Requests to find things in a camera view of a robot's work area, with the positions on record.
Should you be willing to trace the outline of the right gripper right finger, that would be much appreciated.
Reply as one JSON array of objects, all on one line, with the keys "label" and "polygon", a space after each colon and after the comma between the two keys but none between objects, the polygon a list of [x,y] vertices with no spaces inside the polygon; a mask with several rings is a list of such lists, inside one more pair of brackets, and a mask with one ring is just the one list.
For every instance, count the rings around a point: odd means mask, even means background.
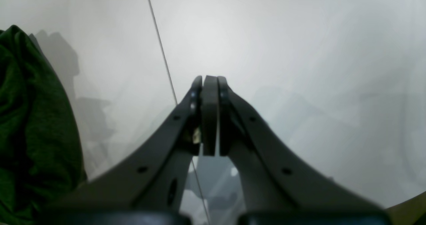
[{"label": "right gripper right finger", "polygon": [[374,203],[294,154],[247,101],[218,77],[220,155],[235,165],[246,212],[239,225],[389,225]]}]

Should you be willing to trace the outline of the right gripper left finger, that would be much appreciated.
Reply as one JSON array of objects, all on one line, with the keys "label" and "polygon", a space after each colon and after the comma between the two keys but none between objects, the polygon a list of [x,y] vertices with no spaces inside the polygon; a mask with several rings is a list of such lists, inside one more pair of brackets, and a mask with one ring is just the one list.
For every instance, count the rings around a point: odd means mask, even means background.
[{"label": "right gripper left finger", "polygon": [[196,77],[160,127],[124,161],[49,205],[41,225],[190,225],[179,213],[193,156],[215,154],[217,77]]}]

